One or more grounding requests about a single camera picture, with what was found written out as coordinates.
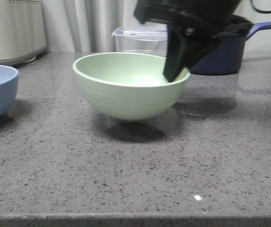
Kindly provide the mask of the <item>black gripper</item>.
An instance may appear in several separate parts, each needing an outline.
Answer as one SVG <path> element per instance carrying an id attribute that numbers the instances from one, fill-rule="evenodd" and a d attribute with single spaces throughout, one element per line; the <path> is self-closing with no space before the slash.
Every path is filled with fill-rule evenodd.
<path id="1" fill-rule="evenodd" d="M 167 53 L 163 74 L 173 82 L 183 68 L 191 68 L 216 50 L 219 33 L 249 34 L 253 23 L 234 15 L 239 0 L 139 0 L 134 16 L 141 23 L 167 24 Z M 187 34 L 182 28 L 204 34 Z"/>

